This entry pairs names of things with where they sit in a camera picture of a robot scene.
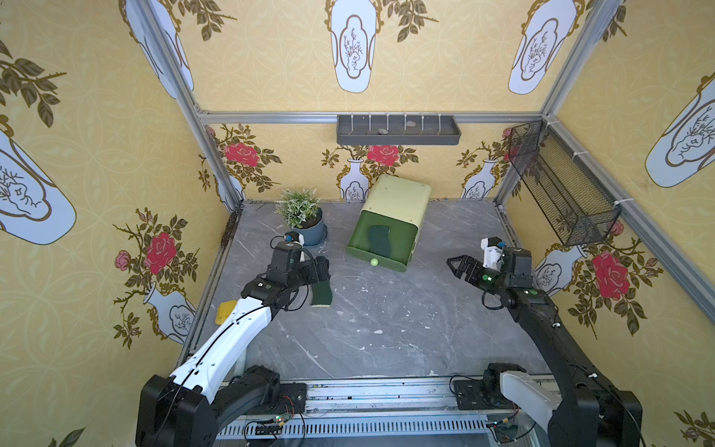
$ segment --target floor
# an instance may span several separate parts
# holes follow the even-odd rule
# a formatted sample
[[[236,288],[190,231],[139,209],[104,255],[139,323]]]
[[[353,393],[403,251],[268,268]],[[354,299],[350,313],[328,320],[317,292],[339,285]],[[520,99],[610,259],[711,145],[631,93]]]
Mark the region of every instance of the floor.
[[[311,308],[309,297],[301,311],[279,313],[251,342],[247,365],[264,365],[285,379],[478,375],[490,362],[548,372],[508,311],[485,309],[481,293],[446,265],[462,254],[481,259],[483,237],[505,238],[492,202],[430,202],[406,273],[347,255],[361,207],[322,204],[329,234],[311,251],[330,260],[332,305]],[[245,205],[201,343],[216,328],[217,306],[238,299],[245,283],[265,271],[271,237],[286,231],[274,205]]]

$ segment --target yellow sponge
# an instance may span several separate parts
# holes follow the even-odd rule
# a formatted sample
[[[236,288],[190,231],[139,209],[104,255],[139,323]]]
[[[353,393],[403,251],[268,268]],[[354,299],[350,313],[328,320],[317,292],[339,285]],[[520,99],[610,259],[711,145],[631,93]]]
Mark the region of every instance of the yellow sponge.
[[[216,312],[216,324],[222,325],[226,321],[231,312],[233,312],[233,308],[236,307],[236,303],[238,303],[236,300],[231,300],[219,304],[219,310]]]

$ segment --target black mesh basket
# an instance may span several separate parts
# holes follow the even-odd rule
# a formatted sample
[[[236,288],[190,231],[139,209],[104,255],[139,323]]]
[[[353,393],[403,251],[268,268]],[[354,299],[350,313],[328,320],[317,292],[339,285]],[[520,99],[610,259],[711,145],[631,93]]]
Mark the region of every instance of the black mesh basket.
[[[565,246],[600,242],[621,207],[546,123],[514,127],[509,160]]]

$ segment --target yellow floral wallpaper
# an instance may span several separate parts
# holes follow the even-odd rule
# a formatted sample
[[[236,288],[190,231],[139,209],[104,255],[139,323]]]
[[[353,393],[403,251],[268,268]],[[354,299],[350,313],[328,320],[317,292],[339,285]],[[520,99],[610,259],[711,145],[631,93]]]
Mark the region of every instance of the yellow floral wallpaper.
[[[706,441],[709,423],[684,425],[674,412],[695,419],[715,413],[715,326],[638,236],[618,221],[604,243],[567,250],[554,247],[558,238],[525,187],[521,200],[509,199],[507,211],[568,331],[617,387],[640,400],[648,445],[692,445],[686,434]],[[555,255],[565,284],[555,278]],[[698,430],[706,435],[695,436]]]
[[[459,145],[414,147],[340,146],[331,124],[214,124],[210,132],[247,199],[277,200],[286,188],[308,187],[321,200],[350,201],[344,180],[355,178],[366,194],[383,174],[426,183],[433,198],[492,197],[508,168],[506,127],[462,124]]]
[[[624,6],[628,36],[596,47],[558,118],[715,280],[715,4]]]
[[[225,227],[128,31],[116,1],[0,4],[3,446],[133,445],[139,391],[173,368]],[[62,232],[35,217],[42,200]],[[183,301],[174,330],[157,293]]]
[[[539,110],[586,16],[584,0],[170,3],[214,111]],[[209,23],[211,3],[231,18]],[[351,14],[365,28],[341,34]],[[549,16],[563,29],[542,29]]]

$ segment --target gray plant pot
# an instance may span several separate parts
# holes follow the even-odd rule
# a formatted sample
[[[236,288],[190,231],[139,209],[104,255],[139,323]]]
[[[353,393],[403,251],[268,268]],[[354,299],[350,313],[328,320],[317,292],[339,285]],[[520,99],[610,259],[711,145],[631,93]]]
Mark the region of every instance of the gray plant pot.
[[[320,218],[320,221],[318,221],[318,223],[313,225],[312,227],[293,228],[293,231],[296,231],[303,235],[304,247],[314,247],[316,245],[319,245],[327,237],[327,227],[325,226],[325,221],[322,218],[322,208],[318,208],[317,215]]]

